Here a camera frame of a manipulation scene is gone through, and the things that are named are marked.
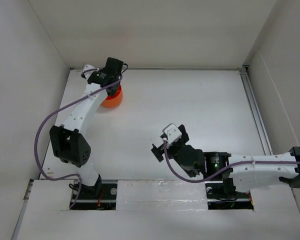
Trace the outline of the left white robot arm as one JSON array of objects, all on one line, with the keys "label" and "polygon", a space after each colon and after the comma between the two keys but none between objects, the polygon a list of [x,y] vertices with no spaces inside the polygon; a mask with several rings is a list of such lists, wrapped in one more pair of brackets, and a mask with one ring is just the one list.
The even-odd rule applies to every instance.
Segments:
[{"label": "left white robot arm", "polygon": [[72,189],[93,199],[101,194],[102,178],[89,161],[92,150],[85,133],[99,106],[117,93],[127,68],[126,63],[112,57],[107,58],[103,68],[87,64],[80,74],[86,80],[84,99],[75,104],[60,126],[54,125],[49,131],[53,155],[61,162],[77,167],[82,186],[72,185]]}]

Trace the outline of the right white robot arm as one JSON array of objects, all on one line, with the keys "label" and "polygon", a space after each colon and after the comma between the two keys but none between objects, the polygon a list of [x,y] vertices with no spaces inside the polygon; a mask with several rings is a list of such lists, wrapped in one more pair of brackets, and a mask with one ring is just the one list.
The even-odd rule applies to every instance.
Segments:
[{"label": "right white robot arm", "polygon": [[151,152],[159,162],[166,161],[170,171],[188,183],[220,181],[218,192],[224,198],[252,189],[288,185],[300,189],[300,147],[277,155],[236,155],[203,151],[188,144],[184,125],[171,123],[160,136],[162,144]]}]

